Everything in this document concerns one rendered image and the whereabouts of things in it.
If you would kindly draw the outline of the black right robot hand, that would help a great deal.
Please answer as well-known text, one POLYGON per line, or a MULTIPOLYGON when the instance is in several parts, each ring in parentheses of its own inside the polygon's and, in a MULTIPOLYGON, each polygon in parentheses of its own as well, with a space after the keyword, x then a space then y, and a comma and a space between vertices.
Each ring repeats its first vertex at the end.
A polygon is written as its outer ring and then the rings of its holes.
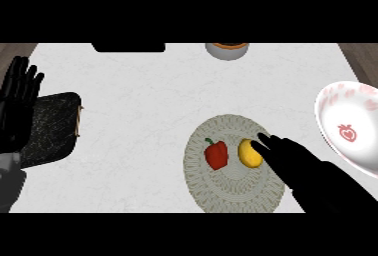
POLYGON ((378 214, 378 200, 357 181, 329 161, 287 138, 256 134, 250 147, 292 190, 292 196, 310 214, 378 214))

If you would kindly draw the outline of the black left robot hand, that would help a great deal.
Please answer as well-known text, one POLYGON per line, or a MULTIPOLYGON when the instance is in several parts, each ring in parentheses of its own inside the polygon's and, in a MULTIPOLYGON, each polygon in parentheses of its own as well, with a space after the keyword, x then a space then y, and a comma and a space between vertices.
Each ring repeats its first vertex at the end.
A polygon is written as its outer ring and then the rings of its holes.
POLYGON ((0 154, 19 152, 27 144, 42 79, 27 58, 16 56, 0 87, 0 154))

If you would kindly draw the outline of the yellow lemon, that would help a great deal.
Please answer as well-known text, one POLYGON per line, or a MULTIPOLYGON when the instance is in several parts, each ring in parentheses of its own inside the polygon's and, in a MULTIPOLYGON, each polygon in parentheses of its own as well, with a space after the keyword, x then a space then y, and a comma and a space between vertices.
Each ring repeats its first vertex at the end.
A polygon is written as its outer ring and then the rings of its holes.
POLYGON ((262 157, 252 148, 249 139, 243 139, 239 143, 237 156, 240 163, 247 168, 256 168, 262 163, 262 157))

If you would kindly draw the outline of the white bowl with pink print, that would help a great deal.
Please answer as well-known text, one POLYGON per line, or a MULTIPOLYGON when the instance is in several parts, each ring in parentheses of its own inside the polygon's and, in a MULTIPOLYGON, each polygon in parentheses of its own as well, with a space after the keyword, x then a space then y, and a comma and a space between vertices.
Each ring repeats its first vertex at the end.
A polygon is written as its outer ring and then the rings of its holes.
POLYGON ((315 97, 314 117, 335 153, 378 179, 378 89, 352 81, 330 83, 315 97))

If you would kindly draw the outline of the round grey woven placemat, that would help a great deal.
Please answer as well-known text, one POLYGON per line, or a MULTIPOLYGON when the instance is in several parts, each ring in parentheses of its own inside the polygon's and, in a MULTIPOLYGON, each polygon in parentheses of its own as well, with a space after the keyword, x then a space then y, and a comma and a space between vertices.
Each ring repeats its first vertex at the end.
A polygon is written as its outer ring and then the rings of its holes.
POLYGON ((206 213, 268 213, 279 206, 284 184, 267 163, 246 167, 237 156, 243 139, 258 141, 256 134, 268 135, 262 126, 239 115, 218 115, 194 129, 183 157, 183 172, 193 200, 206 213), (205 150, 222 141, 227 165, 211 168, 205 150))

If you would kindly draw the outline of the black speckled cutting board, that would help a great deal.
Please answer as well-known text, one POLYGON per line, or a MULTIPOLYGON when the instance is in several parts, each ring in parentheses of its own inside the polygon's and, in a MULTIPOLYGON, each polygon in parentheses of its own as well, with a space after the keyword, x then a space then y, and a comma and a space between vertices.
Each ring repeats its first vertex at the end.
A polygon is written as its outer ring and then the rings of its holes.
POLYGON ((73 151, 79 127, 81 97, 64 92, 36 98, 30 137, 20 151, 20 168, 61 160, 73 151))

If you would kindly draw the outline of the red bell pepper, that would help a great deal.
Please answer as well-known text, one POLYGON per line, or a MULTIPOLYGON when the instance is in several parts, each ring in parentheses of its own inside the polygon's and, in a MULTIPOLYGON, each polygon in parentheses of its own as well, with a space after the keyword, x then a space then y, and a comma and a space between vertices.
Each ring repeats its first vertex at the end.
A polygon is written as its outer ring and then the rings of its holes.
POLYGON ((214 143, 209 138, 206 138, 205 141, 209 143, 203 151, 205 160, 212 170, 218 170, 227 165, 227 146, 222 141, 214 143))

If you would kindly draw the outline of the black flat appliance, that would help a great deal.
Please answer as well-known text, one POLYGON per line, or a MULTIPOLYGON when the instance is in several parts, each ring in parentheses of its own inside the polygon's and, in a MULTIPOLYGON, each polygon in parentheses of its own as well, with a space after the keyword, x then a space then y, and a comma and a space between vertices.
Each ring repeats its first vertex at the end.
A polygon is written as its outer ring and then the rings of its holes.
POLYGON ((92 43, 92 48, 103 53, 162 53, 163 43, 92 43))

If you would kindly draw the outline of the grey pot with orange rim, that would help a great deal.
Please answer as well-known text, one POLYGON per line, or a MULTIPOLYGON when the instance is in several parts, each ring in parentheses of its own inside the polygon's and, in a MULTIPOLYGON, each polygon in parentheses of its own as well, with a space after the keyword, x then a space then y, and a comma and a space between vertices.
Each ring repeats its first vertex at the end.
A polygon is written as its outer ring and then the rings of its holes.
POLYGON ((247 46, 247 43, 206 43, 205 49, 214 58, 224 61, 231 61, 239 59, 245 55, 247 46))

